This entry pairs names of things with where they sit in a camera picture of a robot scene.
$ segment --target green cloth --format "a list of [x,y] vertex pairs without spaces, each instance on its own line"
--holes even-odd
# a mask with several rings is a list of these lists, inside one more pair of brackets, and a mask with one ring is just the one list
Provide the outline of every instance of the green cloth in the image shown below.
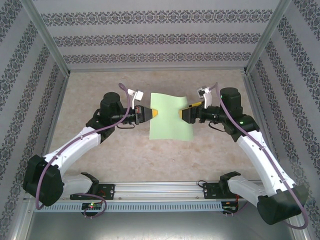
[[188,107],[187,97],[151,93],[151,108],[158,115],[150,120],[149,139],[175,139],[191,141],[194,138],[192,124],[183,121],[179,110]]

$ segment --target striped wall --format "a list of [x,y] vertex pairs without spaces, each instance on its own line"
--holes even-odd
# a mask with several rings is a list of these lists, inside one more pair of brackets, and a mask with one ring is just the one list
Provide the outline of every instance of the striped wall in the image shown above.
[[65,77],[18,0],[0,0],[0,240],[20,208],[27,161],[41,155]]
[[320,1],[293,0],[251,78],[280,164],[309,188],[311,239],[320,239]]
[[279,0],[35,0],[71,70],[245,67]]

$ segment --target purple cable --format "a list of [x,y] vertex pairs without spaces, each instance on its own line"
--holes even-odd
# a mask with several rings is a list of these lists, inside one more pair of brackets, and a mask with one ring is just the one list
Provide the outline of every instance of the purple cable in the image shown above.
[[88,216],[86,215],[87,210],[89,210],[90,208],[86,208],[83,212],[84,218],[90,218],[90,219],[94,219],[99,217],[100,215],[102,215],[106,209],[107,209],[107,201],[102,197],[102,196],[98,196],[98,195],[93,195],[93,194],[89,194],[89,193],[76,193],[77,195],[82,195],[82,196],[88,196],[88,197],[93,197],[93,198],[97,198],[100,199],[102,202],[104,202],[104,208],[102,211],[98,212],[96,215],[94,216]]
[[37,210],[40,210],[44,207],[44,205],[42,204],[41,206],[39,206],[39,197],[40,197],[40,189],[41,189],[41,185],[42,185],[42,182],[44,180],[44,177],[45,177],[45,174],[46,174],[46,171],[48,170],[48,168],[51,166],[51,164],[54,162],[54,160],[56,160],[58,157],[57,156],[60,156],[68,147],[70,147],[72,144],[74,144],[76,141],[88,136],[88,135],[91,135],[91,134],[94,134],[94,133],[97,133],[97,132],[100,132],[100,131],[103,131],[103,130],[106,130],[106,129],[110,129],[110,128],[113,128],[115,126],[117,126],[118,124],[122,123],[123,120],[125,120],[125,118],[128,116],[128,113],[129,113],[129,110],[130,110],[130,96],[129,96],[129,93],[128,93],[128,89],[126,88],[125,85],[123,85],[122,83],[119,83],[119,88],[123,91],[125,91],[125,94],[126,94],[126,99],[127,99],[127,109],[126,109],[126,112],[123,116],[123,118],[121,118],[118,122],[110,125],[110,126],[106,126],[106,127],[103,127],[103,128],[100,128],[100,129],[97,129],[97,130],[94,130],[94,131],[91,131],[91,132],[87,132],[86,134],[83,134],[82,136],[79,136],[77,138],[75,138],[74,140],[72,140],[71,142],[69,142],[67,145],[65,145],[63,148],[61,148],[61,150],[52,157],[52,159],[47,163],[47,165],[44,167],[42,173],[41,173],[41,176],[39,178],[39,183],[38,183],[38,186],[36,188],[36,194],[35,194],[35,208]]
[[307,211],[304,209],[304,207],[302,206],[302,204],[300,203],[299,199],[297,198],[297,196],[295,195],[295,193],[292,191],[292,189],[290,188],[290,186],[288,185],[288,183],[286,182],[285,178],[282,176],[281,172],[279,171],[279,169],[277,168],[276,164],[274,163],[274,161],[272,160],[271,156],[269,155],[269,153],[267,152],[267,150],[257,141],[255,140],[249,133],[247,133],[245,130],[243,130],[237,123],[236,121],[232,118],[232,116],[230,115],[230,113],[228,112],[224,102],[221,99],[220,96],[220,90],[218,87],[218,83],[216,82],[215,85],[213,85],[212,87],[209,88],[209,90],[212,90],[215,88],[215,92],[216,95],[219,98],[220,101],[220,105],[222,107],[222,109],[224,110],[225,114],[227,115],[227,117],[229,118],[229,120],[232,122],[232,124],[239,129],[243,134],[245,134],[246,136],[248,136],[249,139],[251,139],[251,141],[253,141],[256,145],[258,145],[258,147],[264,152],[264,154],[266,155],[266,157],[268,158],[269,162],[271,163],[272,167],[274,168],[274,170],[276,171],[277,175],[279,176],[279,178],[281,179],[281,181],[283,182],[283,184],[285,185],[285,187],[288,189],[289,193],[291,194],[291,196],[293,197],[293,199],[295,200],[296,204],[299,206],[303,218],[304,218],[304,225],[302,226],[293,226],[287,222],[284,221],[284,224],[286,224],[288,227],[293,228],[293,229],[298,229],[298,230],[303,230],[305,228],[307,228],[308,224],[309,224],[309,219],[308,219],[308,214]]

